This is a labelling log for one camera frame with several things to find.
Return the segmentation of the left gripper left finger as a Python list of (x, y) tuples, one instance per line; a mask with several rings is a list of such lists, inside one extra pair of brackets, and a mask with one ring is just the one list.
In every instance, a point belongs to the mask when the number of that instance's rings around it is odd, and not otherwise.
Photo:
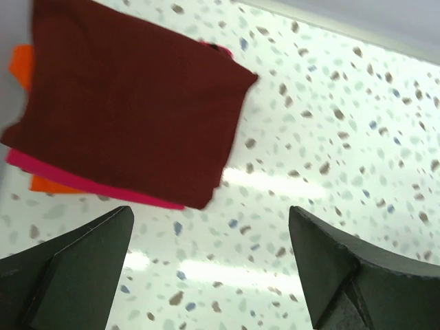
[(104, 329), (134, 224), (119, 206), (1, 259), (1, 328)]

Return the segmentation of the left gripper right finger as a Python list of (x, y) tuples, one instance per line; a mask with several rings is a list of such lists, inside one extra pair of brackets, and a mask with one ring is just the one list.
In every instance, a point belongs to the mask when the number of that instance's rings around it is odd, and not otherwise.
[(438, 329), (439, 266), (343, 232), (299, 206), (289, 233), (314, 329)]

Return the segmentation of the dark red t-shirt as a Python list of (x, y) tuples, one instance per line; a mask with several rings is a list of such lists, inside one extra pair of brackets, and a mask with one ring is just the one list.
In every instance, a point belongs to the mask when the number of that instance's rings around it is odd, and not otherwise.
[(256, 74), (95, 1), (35, 1), (32, 43), (27, 104), (3, 144), (98, 184), (206, 207)]

